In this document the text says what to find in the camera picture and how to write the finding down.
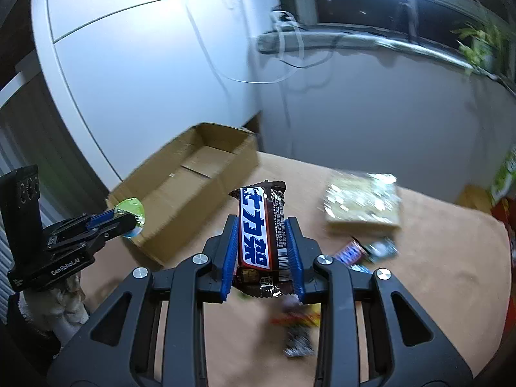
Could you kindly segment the left white gloved hand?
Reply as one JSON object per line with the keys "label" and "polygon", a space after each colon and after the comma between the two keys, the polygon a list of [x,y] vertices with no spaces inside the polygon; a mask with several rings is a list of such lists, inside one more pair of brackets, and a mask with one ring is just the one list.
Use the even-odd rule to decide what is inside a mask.
{"label": "left white gloved hand", "polygon": [[85,297],[80,273],[75,273],[48,291],[22,291],[17,307],[34,329],[41,334],[53,333],[65,347],[89,319]]}

